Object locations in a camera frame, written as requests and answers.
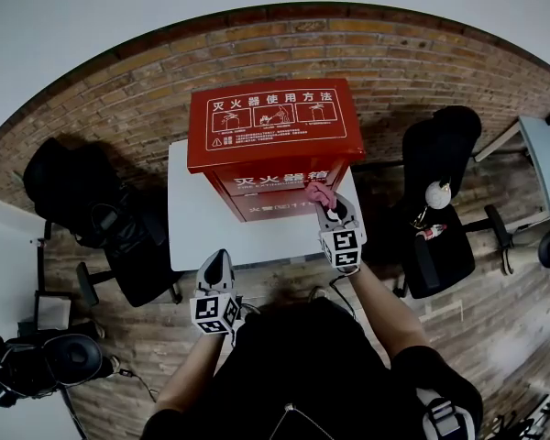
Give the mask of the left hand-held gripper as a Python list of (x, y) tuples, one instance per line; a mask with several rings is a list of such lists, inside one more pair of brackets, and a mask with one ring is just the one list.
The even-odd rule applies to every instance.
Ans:
[(234, 271), (229, 253), (219, 249), (198, 269), (197, 289), (206, 296), (190, 299), (192, 323), (207, 335), (234, 331), (240, 305), (230, 293), (234, 291)]

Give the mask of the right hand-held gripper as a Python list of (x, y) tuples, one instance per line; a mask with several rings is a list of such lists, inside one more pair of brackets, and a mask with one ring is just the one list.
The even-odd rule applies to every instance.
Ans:
[[(340, 272), (357, 270), (361, 261), (362, 234), (358, 229), (360, 224), (355, 206), (338, 193), (336, 213), (319, 202), (314, 207), (321, 231), (322, 251), (332, 268)], [(344, 228), (332, 231), (337, 227), (337, 217)]]

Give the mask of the pink cloth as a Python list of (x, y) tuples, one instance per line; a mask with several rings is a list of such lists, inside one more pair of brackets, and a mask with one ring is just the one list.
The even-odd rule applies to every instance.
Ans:
[(312, 204), (320, 204), (328, 209), (336, 209), (336, 194), (324, 183), (318, 181), (309, 182), (305, 188), (307, 199)]

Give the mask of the red fire extinguisher box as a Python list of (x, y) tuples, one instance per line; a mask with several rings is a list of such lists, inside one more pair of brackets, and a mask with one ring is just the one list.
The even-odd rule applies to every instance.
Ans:
[(345, 79), (258, 82), (192, 94), (187, 168), (241, 222), (313, 212), (304, 189), (335, 190), (365, 157)]

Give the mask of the person's left forearm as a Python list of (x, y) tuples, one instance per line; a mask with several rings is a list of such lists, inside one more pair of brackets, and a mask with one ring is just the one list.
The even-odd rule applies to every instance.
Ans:
[(202, 335), (159, 392), (153, 412), (188, 411), (213, 378), (224, 342), (224, 334)]

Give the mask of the person's right forearm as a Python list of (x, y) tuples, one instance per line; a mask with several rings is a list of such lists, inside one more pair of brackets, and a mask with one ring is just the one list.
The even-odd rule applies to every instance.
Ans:
[(349, 281), (381, 346), (393, 360), (408, 347), (429, 347), (430, 341), (413, 310), (395, 296), (365, 264)]

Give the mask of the white square platform board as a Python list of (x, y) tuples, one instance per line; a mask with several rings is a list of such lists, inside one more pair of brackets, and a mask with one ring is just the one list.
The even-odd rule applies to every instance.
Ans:
[(168, 218), (170, 263), (197, 270), (220, 248), (235, 266), (292, 259), (322, 252), (314, 206), (307, 214), (241, 222), (202, 174), (187, 169), (188, 142), (169, 147)]

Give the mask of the black bag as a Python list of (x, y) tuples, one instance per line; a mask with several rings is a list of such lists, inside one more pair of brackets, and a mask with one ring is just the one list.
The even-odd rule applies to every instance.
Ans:
[(155, 204), (95, 203), (90, 219), (91, 233), (80, 242), (102, 249), (112, 270), (129, 273), (141, 266), (168, 267), (167, 214)]

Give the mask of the white plush ball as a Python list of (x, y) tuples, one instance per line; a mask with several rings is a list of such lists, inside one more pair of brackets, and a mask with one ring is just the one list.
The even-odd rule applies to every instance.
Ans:
[(450, 205), (452, 193), (447, 181), (434, 181), (426, 188), (424, 198), (428, 207), (441, 210)]

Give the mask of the black office chair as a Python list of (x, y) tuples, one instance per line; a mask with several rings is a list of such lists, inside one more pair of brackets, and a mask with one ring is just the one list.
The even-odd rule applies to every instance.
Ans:
[(448, 182), (456, 198), (468, 160), (482, 130), (479, 115), (471, 108), (450, 105), (432, 117), (410, 126), (403, 136), (403, 197), (391, 208), (391, 231), (404, 283), (393, 292), (422, 299), (438, 294), (462, 281), (475, 270), (468, 234), (492, 230), (500, 248), (511, 246), (501, 216), (494, 205), (484, 207), (485, 219), (463, 225), (451, 204), (441, 210), (429, 207), (428, 225), (447, 224), (440, 236), (425, 241), (416, 235), (413, 219), (427, 206), (424, 194), (432, 182)]
[[(82, 245), (80, 240), (91, 233), (90, 210), (94, 204), (155, 204), (168, 219), (166, 191), (142, 192), (122, 181), (104, 151), (95, 144), (68, 149), (57, 139), (49, 138), (31, 158), (23, 174), (23, 183), (36, 213), (47, 223), (67, 229), (84, 248), (93, 248)], [(110, 268), (104, 251), (107, 271), (92, 273), (85, 263), (79, 263), (76, 275), (85, 302), (97, 305), (96, 285), (115, 280), (134, 307), (150, 303), (164, 292), (170, 294), (174, 303), (180, 303), (182, 294), (176, 285), (182, 273), (171, 267), (170, 242), (168, 251), (168, 267), (163, 269), (141, 266), (136, 272), (124, 273)]]

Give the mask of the person's black shirt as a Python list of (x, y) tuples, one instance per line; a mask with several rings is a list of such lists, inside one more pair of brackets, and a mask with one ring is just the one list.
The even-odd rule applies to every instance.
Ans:
[(320, 298), (250, 315), (196, 403), (153, 414), (141, 440), (426, 440), (422, 390), (481, 425), (479, 392), (435, 350), (384, 364), (360, 324)]

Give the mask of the white tissue box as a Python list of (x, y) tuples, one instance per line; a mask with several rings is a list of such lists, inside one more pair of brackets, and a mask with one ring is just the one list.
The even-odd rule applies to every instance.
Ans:
[(36, 291), (34, 326), (37, 331), (66, 330), (71, 320), (72, 296), (66, 292)]

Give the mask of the grey desk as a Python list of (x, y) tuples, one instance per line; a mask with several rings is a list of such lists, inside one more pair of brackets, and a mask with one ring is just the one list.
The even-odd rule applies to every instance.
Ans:
[(522, 134), (524, 144), (533, 162), (540, 190), (544, 197), (544, 210), (508, 223), (506, 229), (509, 232), (550, 219), (550, 125), (542, 118), (520, 115), (518, 120), (507, 130), (474, 156), (475, 162), (481, 162), (517, 133)]

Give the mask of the keychain bundle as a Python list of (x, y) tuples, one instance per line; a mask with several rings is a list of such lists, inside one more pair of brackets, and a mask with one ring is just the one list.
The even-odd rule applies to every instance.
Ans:
[(444, 231), (447, 230), (447, 224), (434, 224), (428, 225), (426, 223), (426, 216), (429, 210), (429, 206), (425, 208), (413, 219), (411, 222), (412, 227), (416, 230), (416, 235), (422, 237), (425, 241), (439, 237)]

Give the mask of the white desk with black frame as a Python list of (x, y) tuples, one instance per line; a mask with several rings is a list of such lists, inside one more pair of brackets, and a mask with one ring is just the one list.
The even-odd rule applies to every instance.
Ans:
[[(37, 246), (44, 222), (0, 201), (0, 336), (17, 336), (17, 323), (34, 313)], [(0, 407), (0, 440), (82, 440), (62, 396)]]

